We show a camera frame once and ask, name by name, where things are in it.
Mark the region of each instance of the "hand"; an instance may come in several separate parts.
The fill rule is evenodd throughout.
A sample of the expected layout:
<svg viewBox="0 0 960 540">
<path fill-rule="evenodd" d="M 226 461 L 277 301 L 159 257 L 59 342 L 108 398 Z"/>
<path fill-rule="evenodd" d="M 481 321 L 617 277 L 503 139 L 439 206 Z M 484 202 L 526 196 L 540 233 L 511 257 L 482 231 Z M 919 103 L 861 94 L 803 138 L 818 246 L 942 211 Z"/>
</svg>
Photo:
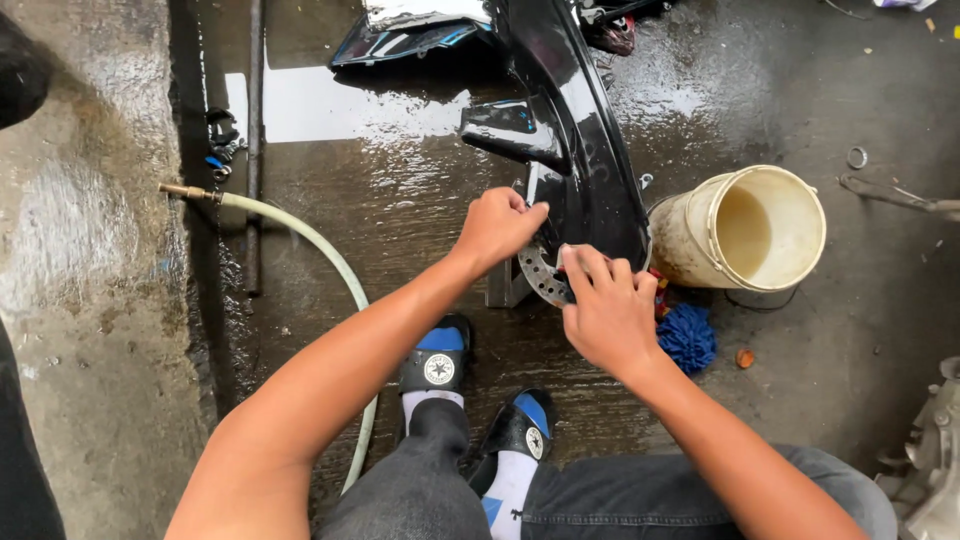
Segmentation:
<svg viewBox="0 0 960 540">
<path fill-rule="evenodd" d="M 577 297 L 564 307 L 564 330 L 577 351 L 625 384 L 674 366 L 657 343 L 657 278 L 633 274 L 627 259 L 610 261 L 588 245 L 561 249 Z"/>
<path fill-rule="evenodd" d="M 450 255 L 469 260 L 480 277 L 526 246 L 548 210 L 546 203 L 527 208 L 523 197 L 509 187 L 488 189 L 470 203 L 464 229 Z"/>
</svg>

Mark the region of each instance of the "bucket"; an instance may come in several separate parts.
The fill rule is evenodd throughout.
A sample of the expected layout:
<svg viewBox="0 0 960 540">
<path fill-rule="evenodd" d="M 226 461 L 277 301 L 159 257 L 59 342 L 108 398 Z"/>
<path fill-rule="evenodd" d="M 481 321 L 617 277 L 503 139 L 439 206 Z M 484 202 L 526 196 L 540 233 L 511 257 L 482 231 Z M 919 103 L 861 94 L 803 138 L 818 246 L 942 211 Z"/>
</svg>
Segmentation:
<svg viewBox="0 0 960 540">
<path fill-rule="evenodd" d="M 816 193 L 773 165 L 713 177 L 651 209 L 653 266 L 690 287 L 790 288 L 813 270 L 827 241 Z"/>
</svg>

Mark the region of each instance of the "black and blue sandal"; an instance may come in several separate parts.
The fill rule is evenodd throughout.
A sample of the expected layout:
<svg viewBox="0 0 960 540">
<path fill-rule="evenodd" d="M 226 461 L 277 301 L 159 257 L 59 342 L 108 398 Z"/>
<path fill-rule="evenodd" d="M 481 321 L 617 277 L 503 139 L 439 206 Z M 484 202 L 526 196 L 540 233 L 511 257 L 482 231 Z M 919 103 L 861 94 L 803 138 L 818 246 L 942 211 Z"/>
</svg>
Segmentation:
<svg viewBox="0 0 960 540">
<path fill-rule="evenodd" d="M 470 488 L 481 497 L 490 490 L 501 450 L 529 455 L 537 463 L 546 459 L 553 448 L 551 436 L 556 425 L 557 409 L 549 392 L 524 388 L 511 395 L 480 445 L 483 457 L 469 477 Z"/>
<path fill-rule="evenodd" d="M 473 331 L 460 313 L 448 313 L 400 364 L 399 393 L 446 390 L 460 393 L 467 364 L 473 357 Z M 396 442 L 406 436 L 406 420 L 400 410 Z"/>
</svg>

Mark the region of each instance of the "metal pipe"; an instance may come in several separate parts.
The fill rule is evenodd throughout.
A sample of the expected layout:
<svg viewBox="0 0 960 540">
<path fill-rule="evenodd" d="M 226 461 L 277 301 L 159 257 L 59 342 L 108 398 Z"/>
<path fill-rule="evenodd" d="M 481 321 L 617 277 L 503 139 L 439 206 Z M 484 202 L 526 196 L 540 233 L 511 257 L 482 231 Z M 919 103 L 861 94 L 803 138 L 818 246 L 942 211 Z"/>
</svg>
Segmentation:
<svg viewBox="0 0 960 540">
<path fill-rule="evenodd" d="M 265 11 L 266 0 L 251 0 L 250 9 L 250 78 L 247 83 L 248 136 L 250 148 L 247 149 L 247 197 L 260 200 L 263 174 L 263 57 L 265 54 Z M 260 294 L 260 236 L 263 233 L 262 218 L 247 213 L 247 294 Z"/>
</svg>

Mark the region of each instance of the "white sock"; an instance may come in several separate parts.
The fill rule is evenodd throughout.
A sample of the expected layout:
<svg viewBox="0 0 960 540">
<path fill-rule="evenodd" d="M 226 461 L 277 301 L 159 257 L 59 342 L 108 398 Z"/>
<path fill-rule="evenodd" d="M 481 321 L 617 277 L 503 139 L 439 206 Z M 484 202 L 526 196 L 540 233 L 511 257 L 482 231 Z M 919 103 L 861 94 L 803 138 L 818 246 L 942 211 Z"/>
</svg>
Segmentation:
<svg viewBox="0 0 960 540">
<path fill-rule="evenodd" d="M 520 540 L 523 502 L 539 464 L 527 454 L 508 450 L 496 453 L 496 460 L 496 477 L 482 501 L 490 535 L 493 540 Z"/>
<path fill-rule="evenodd" d="M 460 408 L 464 407 L 464 397 L 448 390 L 416 390 L 402 394 L 400 399 L 403 401 L 403 416 L 407 419 L 406 434 L 410 434 L 410 417 L 413 416 L 414 409 L 420 402 L 430 398 L 443 398 L 459 405 Z"/>
</svg>

